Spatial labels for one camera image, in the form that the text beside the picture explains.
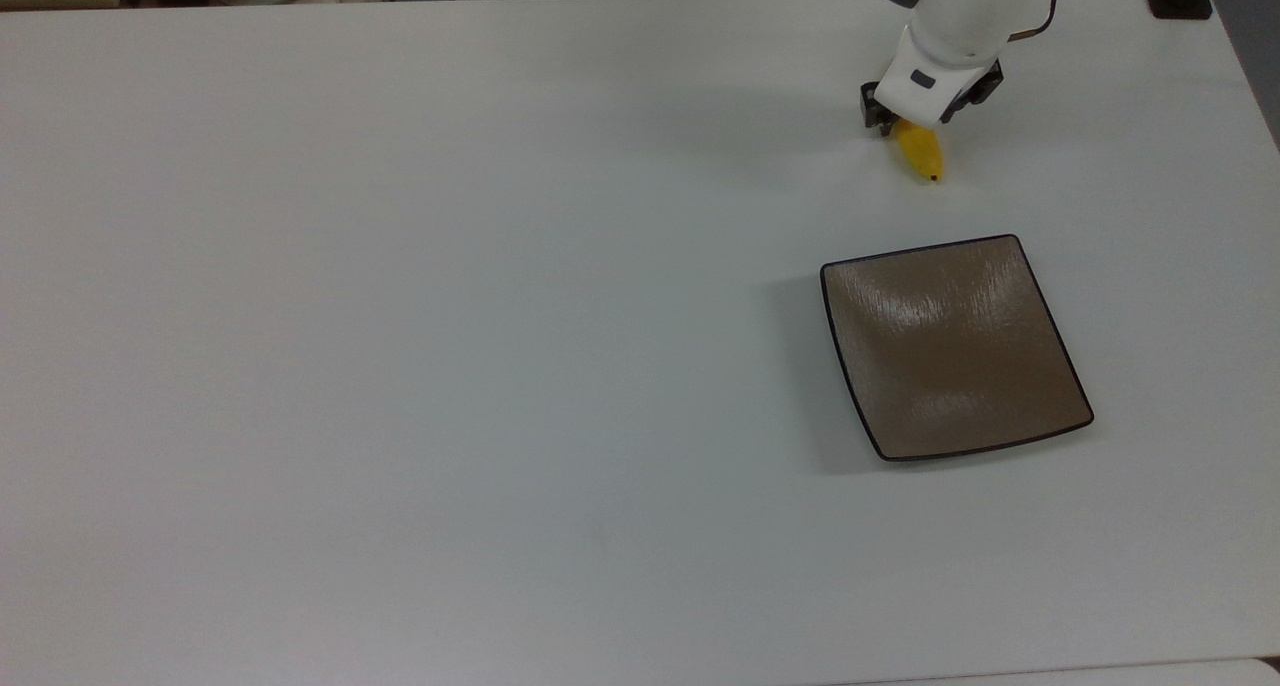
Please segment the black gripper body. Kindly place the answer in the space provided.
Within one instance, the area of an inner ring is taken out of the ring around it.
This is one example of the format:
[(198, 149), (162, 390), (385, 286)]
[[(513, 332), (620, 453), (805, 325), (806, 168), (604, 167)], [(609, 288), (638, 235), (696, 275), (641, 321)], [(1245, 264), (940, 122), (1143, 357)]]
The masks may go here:
[(923, 61), (893, 63), (881, 81), (860, 86), (863, 124), (879, 131), (879, 118), (899, 118), (937, 129), (950, 124), (961, 109), (986, 102), (1002, 83), (997, 60), (960, 70), (927, 67)]

